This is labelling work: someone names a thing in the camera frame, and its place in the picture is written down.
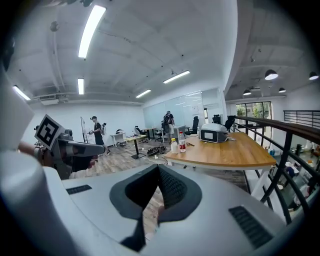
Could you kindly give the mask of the wooden table white legs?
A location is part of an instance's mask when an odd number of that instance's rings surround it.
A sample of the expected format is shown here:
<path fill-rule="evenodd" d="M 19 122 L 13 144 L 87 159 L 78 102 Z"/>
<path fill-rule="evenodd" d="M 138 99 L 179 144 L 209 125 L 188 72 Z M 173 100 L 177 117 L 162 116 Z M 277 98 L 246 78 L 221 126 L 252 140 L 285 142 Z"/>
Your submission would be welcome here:
<path fill-rule="evenodd" d="M 220 171 L 261 170 L 256 185 L 251 189 L 251 195 L 261 201 L 263 192 L 267 190 L 268 175 L 271 167 L 276 165 L 276 160 L 246 133 L 232 132 L 230 137 L 233 140 L 213 143 L 190 136 L 186 142 L 191 145 L 186 147 L 185 152 L 168 152 L 164 158 L 169 166 L 180 164 Z"/>

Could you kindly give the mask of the red label plastic bottle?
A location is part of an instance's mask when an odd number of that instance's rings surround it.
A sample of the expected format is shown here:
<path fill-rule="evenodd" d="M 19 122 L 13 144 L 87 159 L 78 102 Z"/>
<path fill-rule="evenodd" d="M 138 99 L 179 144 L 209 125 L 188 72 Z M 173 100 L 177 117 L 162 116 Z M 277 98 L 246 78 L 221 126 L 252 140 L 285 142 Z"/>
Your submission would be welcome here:
<path fill-rule="evenodd" d="M 186 139 L 182 131 L 179 132 L 178 143 L 179 143 L 179 151 L 181 153 L 186 152 Z"/>

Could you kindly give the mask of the black railing wooden handrail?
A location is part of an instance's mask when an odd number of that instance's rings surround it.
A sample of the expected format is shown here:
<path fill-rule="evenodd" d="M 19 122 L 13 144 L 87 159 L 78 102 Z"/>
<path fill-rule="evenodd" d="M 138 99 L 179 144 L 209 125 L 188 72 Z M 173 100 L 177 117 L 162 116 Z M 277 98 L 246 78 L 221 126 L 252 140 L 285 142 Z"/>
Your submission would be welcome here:
<path fill-rule="evenodd" d="M 301 210 L 303 213 L 308 213 L 311 207 L 311 204 L 303 197 L 302 192 L 298 188 L 298 185 L 290 177 L 288 173 L 285 172 L 285 163 L 287 162 L 288 158 L 292 158 L 295 160 L 302 168 L 304 168 L 312 178 L 315 179 L 316 184 L 320 186 L 320 171 L 311 167 L 306 161 L 300 158 L 297 154 L 291 152 L 291 143 L 293 136 L 300 136 L 304 139 L 308 139 L 311 142 L 320 143 L 320 129 L 312 128 L 312 127 L 304 127 L 300 124 L 292 124 L 281 122 L 277 120 L 271 119 L 263 119 L 263 118 L 251 118 L 251 117 L 240 117 L 236 116 L 236 120 L 243 120 L 245 121 L 244 124 L 239 124 L 234 122 L 231 126 L 233 131 L 240 132 L 241 129 L 245 129 L 245 134 L 248 135 L 249 132 L 254 133 L 254 138 L 256 139 L 257 136 L 261 137 L 260 145 L 263 145 L 264 141 L 268 141 L 271 145 L 275 146 L 279 150 L 282 151 L 280 156 L 280 161 L 272 164 L 271 167 L 266 171 L 266 180 L 270 182 L 269 185 L 263 185 L 262 190 L 263 194 L 261 197 L 262 203 L 267 203 L 269 207 L 272 206 L 271 202 L 271 195 L 275 193 L 280 204 L 281 211 L 283 213 L 285 223 L 289 225 L 292 222 L 292 217 L 290 215 L 290 211 L 288 205 L 285 201 L 283 194 L 281 194 L 278 182 L 283 176 L 287 183 L 291 186 L 294 191 L 294 194 L 300 200 L 301 205 L 298 207 L 298 210 Z M 265 127 L 271 127 L 276 130 L 281 130 L 285 132 L 285 141 L 284 145 L 276 142 L 275 140 L 267 137 L 265 133 L 258 132 L 257 129 L 264 129 Z"/>

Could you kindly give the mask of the yellow-top pedestal table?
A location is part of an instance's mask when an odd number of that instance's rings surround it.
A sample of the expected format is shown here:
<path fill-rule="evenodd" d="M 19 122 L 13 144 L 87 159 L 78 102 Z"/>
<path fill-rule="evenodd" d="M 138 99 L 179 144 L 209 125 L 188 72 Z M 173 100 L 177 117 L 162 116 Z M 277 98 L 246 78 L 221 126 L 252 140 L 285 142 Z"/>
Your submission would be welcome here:
<path fill-rule="evenodd" d="M 146 135 L 137 135 L 137 136 L 131 136 L 131 137 L 125 137 L 124 140 L 128 143 L 128 142 L 134 142 L 134 146 L 135 146 L 135 152 L 136 154 L 132 155 L 131 157 L 134 160 L 140 159 L 142 157 L 145 156 L 145 154 L 140 154 L 139 153 L 139 149 L 138 149 L 138 141 L 145 139 L 147 136 Z"/>

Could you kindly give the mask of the light wooden desk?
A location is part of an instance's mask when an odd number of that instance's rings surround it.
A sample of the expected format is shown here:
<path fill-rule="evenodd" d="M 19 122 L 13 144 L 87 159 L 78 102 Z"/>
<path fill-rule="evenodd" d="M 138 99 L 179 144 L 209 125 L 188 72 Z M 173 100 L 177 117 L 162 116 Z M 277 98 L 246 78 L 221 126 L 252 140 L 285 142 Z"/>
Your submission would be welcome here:
<path fill-rule="evenodd" d="M 147 138 L 149 140 L 154 140 L 157 129 L 155 127 L 152 128 L 145 128 L 144 131 L 146 132 Z"/>

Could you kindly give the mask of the grey white box device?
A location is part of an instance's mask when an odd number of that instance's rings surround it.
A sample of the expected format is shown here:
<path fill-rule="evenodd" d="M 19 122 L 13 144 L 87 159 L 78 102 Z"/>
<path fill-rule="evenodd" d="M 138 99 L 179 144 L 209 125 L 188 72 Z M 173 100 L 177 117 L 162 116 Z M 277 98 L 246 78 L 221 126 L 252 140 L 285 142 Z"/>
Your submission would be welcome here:
<path fill-rule="evenodd" d="M 203 124 L 199 129 L 198 137 L 201 141 L 210 143 L 223 143 L 229 138 L 227 128 L 217 123 Z"/>

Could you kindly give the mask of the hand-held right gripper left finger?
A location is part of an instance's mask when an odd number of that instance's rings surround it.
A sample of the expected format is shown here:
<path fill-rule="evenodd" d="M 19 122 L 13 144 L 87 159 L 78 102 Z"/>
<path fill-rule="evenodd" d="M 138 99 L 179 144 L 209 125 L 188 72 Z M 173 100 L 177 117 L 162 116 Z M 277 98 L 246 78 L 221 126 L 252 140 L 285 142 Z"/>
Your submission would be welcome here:
<path fill-rule="evenodd" d="M 140 252 L 158 228 L 160 188 L 151 164 L 62 181 L 70 198 L 100 231 Z"/>

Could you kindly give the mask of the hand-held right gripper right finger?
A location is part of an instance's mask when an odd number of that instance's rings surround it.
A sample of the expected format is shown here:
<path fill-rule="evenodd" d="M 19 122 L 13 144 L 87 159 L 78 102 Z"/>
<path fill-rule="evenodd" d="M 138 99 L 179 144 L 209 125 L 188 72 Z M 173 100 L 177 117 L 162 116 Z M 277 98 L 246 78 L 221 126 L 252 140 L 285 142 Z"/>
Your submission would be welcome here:
<path fill-rule="evenodd" d="M 206 174 L 171 170 L 197 183 L 202 199 L 184 220 L 161 223 L 146 244 L 147 256 L 245 256 L 255 247 L 230 209 L 246 209 L 272 238 L 286 225 L 270 208 L 236 185 Z"/>

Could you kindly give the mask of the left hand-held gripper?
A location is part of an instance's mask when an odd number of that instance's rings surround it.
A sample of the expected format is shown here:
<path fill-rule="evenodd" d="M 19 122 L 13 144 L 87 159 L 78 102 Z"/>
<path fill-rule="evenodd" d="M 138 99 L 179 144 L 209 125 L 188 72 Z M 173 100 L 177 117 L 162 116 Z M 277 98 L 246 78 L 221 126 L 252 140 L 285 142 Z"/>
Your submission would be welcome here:
<path fill-rule="evenodd" d="M 73 141 L 72 130 L 65 129 L 48 114 L 43 117 L 34 137 L 49 151 L 62 180 L 72 173 L 72 167 L 66 163 L 67 157 L 94 157 L 105 152 L 103 145 Z"/>

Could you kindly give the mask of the grey wristband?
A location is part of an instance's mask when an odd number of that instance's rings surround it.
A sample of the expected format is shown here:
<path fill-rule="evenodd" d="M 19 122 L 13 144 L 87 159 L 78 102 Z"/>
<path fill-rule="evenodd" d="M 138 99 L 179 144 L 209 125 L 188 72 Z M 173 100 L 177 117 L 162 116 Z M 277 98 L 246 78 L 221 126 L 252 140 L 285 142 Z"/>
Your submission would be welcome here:
<path fill-rule="evenodd" d="M 39 162 L 43 162 L 47 151 L 48 151 L 48 149 L 44 146 L 35 146 L 34 151 L 33 151 L 33 156 Z"/>

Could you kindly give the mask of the clear board on black stand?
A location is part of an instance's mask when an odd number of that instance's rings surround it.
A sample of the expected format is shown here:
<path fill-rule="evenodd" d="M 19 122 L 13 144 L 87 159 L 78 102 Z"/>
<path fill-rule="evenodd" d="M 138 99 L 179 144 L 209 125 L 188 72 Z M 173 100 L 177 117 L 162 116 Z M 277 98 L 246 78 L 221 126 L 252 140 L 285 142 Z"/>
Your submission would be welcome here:
<path fill-rule="evenodd" d="M 87 137 L 85 120 L 84 120 L 82 117 L 80 117 L 80 122 L 81 122 L 81 130 L 82 130 L 83 141 L 84 141 L 85 143 L 88 143 L 88 137 Z"/>

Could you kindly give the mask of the person's left forearm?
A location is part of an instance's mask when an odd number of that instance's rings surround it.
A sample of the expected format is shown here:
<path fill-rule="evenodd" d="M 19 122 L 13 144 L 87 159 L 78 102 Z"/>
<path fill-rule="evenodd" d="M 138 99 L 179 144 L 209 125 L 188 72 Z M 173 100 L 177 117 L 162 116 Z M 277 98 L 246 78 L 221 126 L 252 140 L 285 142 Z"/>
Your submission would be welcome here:
<path fill-rule="evenodd" d="M 30 155 L 32 157 L 34 157 L 34 149 L 35 149 L 36 145 L 34 144 L 29 144 L 26 142 L 21 141 L 18 145 L 18 150 L 24 154 Z"/>

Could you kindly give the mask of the small white table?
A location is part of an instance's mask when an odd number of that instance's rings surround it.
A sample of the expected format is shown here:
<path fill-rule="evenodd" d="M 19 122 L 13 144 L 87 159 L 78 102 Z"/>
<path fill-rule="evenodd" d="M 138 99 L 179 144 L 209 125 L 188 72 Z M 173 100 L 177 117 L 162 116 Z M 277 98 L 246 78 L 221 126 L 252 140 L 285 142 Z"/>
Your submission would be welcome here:
<path fill-rule="evenodd" d="M 119 132 L 115 134 L 111 134 L 110 137 L 112 138 L 113 146 L 117 147 L 118 146 L 118 141 L 117 138 L 121 137 L 122 141 L 121 143 L 125 143 L 125 138 L 126 138 L 126 133 L 125 132 Z"/>

